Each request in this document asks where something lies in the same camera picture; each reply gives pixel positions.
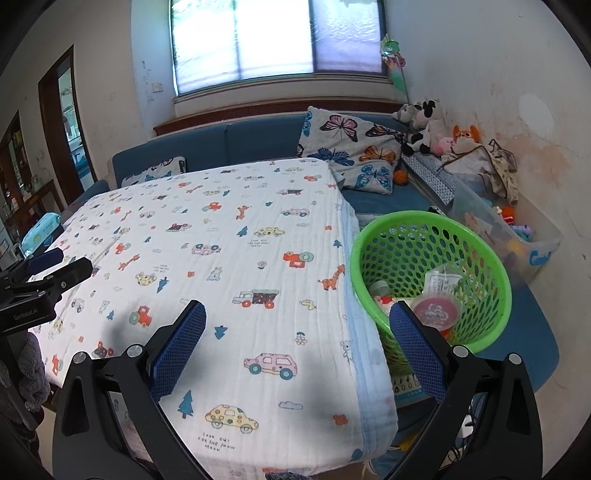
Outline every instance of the window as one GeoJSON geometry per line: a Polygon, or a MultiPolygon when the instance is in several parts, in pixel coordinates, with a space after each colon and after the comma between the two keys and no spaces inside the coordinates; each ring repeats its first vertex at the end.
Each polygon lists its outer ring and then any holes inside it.
{"type": "Polygon", "coordinates": [[[383,0],[172,0],[178,94],[315,72],[384,73],[383,0]]]}

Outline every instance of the blue gripper pad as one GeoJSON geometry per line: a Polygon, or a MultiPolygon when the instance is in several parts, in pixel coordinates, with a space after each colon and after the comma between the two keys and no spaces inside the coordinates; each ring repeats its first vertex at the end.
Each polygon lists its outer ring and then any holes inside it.
{"type": "Polygon", "coordinates": [[[159,331],[172,329],[168,341],[151,364],[150,394],[156,403],[165,395],[170,395],[189,357],[195,350],[206,325],[205,307],[201,302],[192,300],[183,310],[173,325],[160,327],[159,331]]]}
{"type": "Polygon", "coordinates": [[[413,321],[411,315],[414,313],[410,309],[396,302],[390,308],[390,330],[425,393],[441,403],[447,391],[445,368],[420,331],[419,320],[415,317],[413,321]]]}

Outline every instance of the white blanket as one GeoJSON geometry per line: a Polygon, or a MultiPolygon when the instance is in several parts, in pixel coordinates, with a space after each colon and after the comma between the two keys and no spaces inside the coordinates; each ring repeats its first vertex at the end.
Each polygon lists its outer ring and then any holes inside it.
{"type": "Polygon", "coordinates": [[[380,455],[397,416],[375,325],[348,276],[358,231],[327,164],[312,159],[94,197],[53,245],[64,263],[84,256],[95,269],[34,329],[47,374],[62,385],[76,352],[146,343],[196,299],[207,328],[160,406],[215,479],[313,475],[380,455]]]}

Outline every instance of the floor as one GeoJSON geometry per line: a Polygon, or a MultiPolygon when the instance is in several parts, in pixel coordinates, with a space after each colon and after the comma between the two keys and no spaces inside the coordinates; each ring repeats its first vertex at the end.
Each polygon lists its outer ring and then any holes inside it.
{"type": "MultiPolygon", "coordinates": [[[[53,444],[53,425],[56,420],[56,414],[50,410],[45,410],[45,420],[37,429],[39,435],[39,454],[43,466],[49,473],[53,473],[51,466],[51,445],[53,444]]],[[[317,477],[317,480],[362,480],[362,465],[357,463],[349,465],[339,470],[326,472],[317,477]]],[[[363,480],[377,480],[378,477],[373,476],[369,472],[365,472],[363,480]]]]}

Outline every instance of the metal screw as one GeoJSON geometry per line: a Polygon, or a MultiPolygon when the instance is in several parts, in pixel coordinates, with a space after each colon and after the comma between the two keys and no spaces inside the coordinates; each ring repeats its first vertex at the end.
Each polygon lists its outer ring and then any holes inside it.
{"type": "Polygon", "coordinates": [[[453,348],[453,354],[460,358],[466,358],[468,356],[468,349],[463,345],[456,345],[453,348]]]}
{"type": "Polygon", "coordinates": [[[134,358],[136,356],[140,356],[143,351],[144,349],[141,345],[132,345],[127,349],[127,355],[131,358],[134,358]]]}
{"type": "Polygon", "coordinates": [[[509,354],[509,362],[511,362],[514,365],[520,365],[521,364],[521,357],[519,355],[517,355],[516,353],[511,353],[511,354],[509,354]]]}
{"type": "Polygon", "coordinates": [[[86,353],[85,352],[78,352],[74,355],[74,363],[81,364],[84,360],[86,360],[86,353]]]}

